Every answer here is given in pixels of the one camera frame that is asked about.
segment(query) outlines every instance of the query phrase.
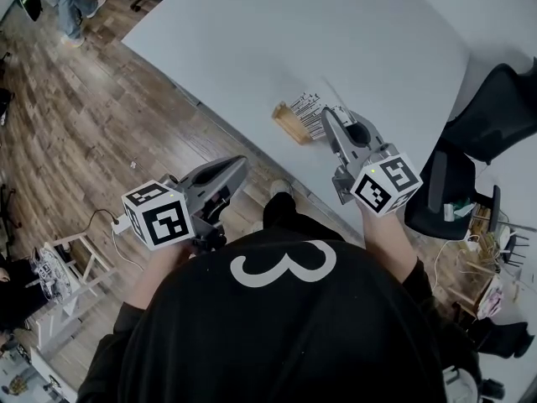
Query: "white stool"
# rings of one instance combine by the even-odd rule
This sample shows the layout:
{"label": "white stool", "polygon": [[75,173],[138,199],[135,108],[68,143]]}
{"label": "white stool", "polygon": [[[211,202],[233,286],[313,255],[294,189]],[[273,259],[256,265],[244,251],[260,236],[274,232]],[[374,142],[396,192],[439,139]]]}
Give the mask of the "white stool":
{"label": "white stool", "polygon": [[[56,251],[56,246],[61,246],[70,242],[80,241],[90,252],[84,273],[81,274],[75,267],[73,260],[66,264]],[[42,354],[55,352],[70,336],[72,336],[81,325],[81,317],[96,305],[104,296],[104,291],[99,284],[109,283],[110,277],[116,273],[116,268],[112,267],[96,251],[93,244],[86,238],[85,233],[75,234],[68,238],[47,242],[44,248],[49,250],[59,261],[69,278],[71,294],[61,303],[48,310],[37,320],[38,326],[38,349]],[[98,264],[103,269],[103,273],[96,278],[89,280],[90,272]]]}

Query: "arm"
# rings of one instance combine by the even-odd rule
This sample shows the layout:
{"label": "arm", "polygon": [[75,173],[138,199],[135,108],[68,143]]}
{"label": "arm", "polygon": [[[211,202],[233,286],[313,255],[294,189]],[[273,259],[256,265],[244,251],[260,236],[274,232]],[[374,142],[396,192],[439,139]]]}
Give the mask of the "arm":
{"label": "arm", "polygon": [[403,226],[395,213],[377,218],[361,202],[357,203],[362,210],[366,250],[403,283],[418,261]]}
{"label": "arm", "polygon": [[190,249],[181,243],[160,249],[151,256],[117,316],[113,334],[106,335],[99,342],[86,379],[79,389],[78,403],[111,403],[117,400],[123,355],[134,328],[162,281],[189,257]]}
{"label": "arm", "polygon": [[190,249],[182,243],[156,251],[125,302],[138,309],[147,309],[164,278],[187,261],[190,254]]}
{"label": "arm", "polygon": [[452,365],[463,368],[479,384],[481,370],[477,352],[467,335],[436,310],[435,298],[423,263],[418,260],[395,213],[377,218],[361,203],[358,206],[363,215],[366,250],[403,284],[419,306],[438,342],[442,368]]}

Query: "chair backrest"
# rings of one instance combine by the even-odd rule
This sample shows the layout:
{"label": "chair backrest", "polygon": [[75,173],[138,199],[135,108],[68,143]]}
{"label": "chair backrest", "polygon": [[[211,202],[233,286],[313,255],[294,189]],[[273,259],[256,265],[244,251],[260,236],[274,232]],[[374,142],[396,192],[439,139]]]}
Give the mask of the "chair backrest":
{"label": "chair backrest", "polygon": [[535,133],[537,60],[531,71],[520,76],[509,65],[497,65],[441,137],[472,158],[489,163]]}

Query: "marker cube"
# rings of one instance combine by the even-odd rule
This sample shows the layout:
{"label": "marker cube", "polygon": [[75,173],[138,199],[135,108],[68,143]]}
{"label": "marker cube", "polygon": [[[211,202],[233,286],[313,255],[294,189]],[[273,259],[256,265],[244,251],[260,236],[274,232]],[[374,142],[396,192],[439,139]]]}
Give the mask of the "marker cube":
{"label": "marker cube", "polygon": [[150,250],[194,237],[182,193],[150,181],[121,198],[134,232]]}
{"label": "marker cube", "polygon": [[403,206],[423,184],[407,154],[363,167],[352,194],[378,217]]}

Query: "wooden floor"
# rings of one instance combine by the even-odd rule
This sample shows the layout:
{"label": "wooden floor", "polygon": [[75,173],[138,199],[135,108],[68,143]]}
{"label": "wooden floor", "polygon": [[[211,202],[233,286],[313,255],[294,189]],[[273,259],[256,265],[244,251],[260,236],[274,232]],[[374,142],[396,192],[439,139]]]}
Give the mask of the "wooden floor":
{"label": "wooden floor", "polygon": [[[192,107],[162,74],[121,44],[154,5],[146,1],[134,13],[127,0],[108,0],[95,18],[84,21],[86,42],[77,50],[60,43],[53,8],[44,8],[37,23],[17,7],[4,19],[0,52],[12,53],[4,83],[16,97],[0,128],[0,172],[17,189],[11,210],[23,227],[17,231],[15,257],[81,231],[97,208],[120,214],[120,196],[149,179],[167,172],[180,178],[208,160],[233,154],[246,155],[252,169],[244,190],[223,213],[228,238],[246,234],[261,218],[270,182],[284,176],[282,171]],[[295,187],[300,212],[358,243],[356,234],[316,207],[298,182]],[[53,359],[74,387],[85,377],[97,342],[112,330],[124,291],[139,274],[117,256],[109,222],[108,216],[97,215],[88,235],[120,269],[120,279]],[[411,236],[432,273],[441,241]],[[118,245],[130,259],[141,265],[147,261],[147,249],[130,230]],[[24,343],[35,342],[32,333],[19,336]]]}

